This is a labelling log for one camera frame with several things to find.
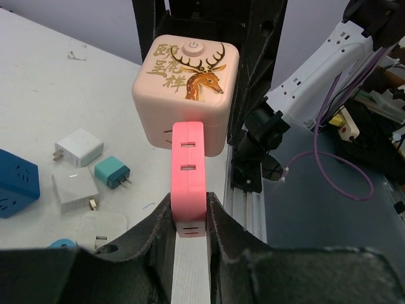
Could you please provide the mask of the dark blue cube socket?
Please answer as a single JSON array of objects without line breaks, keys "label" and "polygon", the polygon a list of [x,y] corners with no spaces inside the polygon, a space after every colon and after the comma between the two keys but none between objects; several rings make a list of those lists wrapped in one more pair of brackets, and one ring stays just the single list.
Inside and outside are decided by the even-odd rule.
[{"label": "dark blue cube socket", "polygon": [[1,149],[1,218],[22,211],[40,195],[38,166]]}]

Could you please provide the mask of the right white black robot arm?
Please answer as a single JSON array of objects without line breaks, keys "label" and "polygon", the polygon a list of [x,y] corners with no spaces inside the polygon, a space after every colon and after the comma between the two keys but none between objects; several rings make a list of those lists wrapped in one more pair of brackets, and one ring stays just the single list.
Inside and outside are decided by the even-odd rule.
[{"label": "right white black robot arm", "polygon": [[403,1],[350,1],[328,39],[283,83],[272,78],[286,1],[134,1],[142,66],[132,96],[148,141],[170,149],[173,126],[204,126],[206,156],[236,148],[237,187],[276,149],[287,117],[313,118],[322,89],[358,84],[404,35]]}]

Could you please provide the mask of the pink charger plug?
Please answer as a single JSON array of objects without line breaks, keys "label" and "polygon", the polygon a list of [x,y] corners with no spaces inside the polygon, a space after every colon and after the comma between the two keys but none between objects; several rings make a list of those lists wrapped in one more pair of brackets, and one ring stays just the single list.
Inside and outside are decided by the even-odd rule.
[{"label": "pink charger plug", "polygon": [[177,122],[171,141],[171,213],[181,238],[206,235],[206,166],[202,122]]}]

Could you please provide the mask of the pink cube socket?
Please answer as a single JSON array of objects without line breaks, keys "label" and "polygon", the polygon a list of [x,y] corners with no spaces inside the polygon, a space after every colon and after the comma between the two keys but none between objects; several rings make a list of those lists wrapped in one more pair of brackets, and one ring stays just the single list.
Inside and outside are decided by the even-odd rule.
[{"label": "pink cube socket", "polygon": [[227,42],[177,35],[156,38],[132,86],[150,144],[171,147],[173,124],[202,122],[206,156],[219,155],[235,95],[239,51]]}]

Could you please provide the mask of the rounded white charger plug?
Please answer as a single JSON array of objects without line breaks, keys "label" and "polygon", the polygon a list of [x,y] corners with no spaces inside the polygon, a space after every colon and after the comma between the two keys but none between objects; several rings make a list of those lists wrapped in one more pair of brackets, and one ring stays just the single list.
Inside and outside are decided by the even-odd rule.
[{"label": "rounded white charger plug", "polygon": [[118,238],[127,231],[126,216],[116,212],[89,211],[80,219],[76,244],[90,252]]}]

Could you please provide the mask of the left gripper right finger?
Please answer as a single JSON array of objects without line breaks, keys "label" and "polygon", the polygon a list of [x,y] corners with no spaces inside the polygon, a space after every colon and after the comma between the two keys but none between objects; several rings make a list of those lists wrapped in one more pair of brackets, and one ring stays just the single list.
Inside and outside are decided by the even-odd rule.
[{"label": "left gripper right finger", "polygon": [[207,198],[211,303],[404,303],[389,261],[368,248],[274,248]]}]

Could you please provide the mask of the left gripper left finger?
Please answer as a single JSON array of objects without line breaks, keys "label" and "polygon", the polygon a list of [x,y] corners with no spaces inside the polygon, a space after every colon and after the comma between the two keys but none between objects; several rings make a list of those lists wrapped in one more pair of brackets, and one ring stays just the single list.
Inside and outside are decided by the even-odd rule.
[{"label": "left gripper left finger", "polygon": [[1,251],[1,303],[169,303],[174,249],[167,194],[95,253],[81,247]]}]

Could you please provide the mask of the light blue charger plug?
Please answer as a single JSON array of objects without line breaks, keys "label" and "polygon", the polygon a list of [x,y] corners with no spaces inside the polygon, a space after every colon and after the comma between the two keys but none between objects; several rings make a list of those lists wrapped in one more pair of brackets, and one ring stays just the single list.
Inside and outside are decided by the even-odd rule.
[{"label": "light blue charger plug", "polygon": [[51,243],[48,248],[74,248],[76,247],[76,243],[73,242],[71,239],[58,239]]}]

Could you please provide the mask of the teal dual usb charger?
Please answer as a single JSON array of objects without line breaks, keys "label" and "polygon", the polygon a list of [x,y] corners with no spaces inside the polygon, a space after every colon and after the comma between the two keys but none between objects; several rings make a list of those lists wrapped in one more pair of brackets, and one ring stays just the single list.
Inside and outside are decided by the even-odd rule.
[{"label": "teal dual usb charger", "polygon": [[130,168],[115,156],[109,156],[94,167],[94,176],[110,189],[123,185],[130,177]]}]

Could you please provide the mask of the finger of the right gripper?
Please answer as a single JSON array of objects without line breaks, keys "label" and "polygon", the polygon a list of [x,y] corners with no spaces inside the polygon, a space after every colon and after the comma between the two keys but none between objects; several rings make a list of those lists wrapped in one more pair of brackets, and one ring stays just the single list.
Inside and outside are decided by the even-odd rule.
[{"label": "finger of the right gripper", "polygon": [[235,144],[247,116],[271,87],[287,1],[250,1],[241,41],[227,143]]},{"label": "finger of the right gripper", "polygon": [[177,35],[236,43],[240,20],[230,1],[133,0],[140,53],[144,60],[155,38]]}]

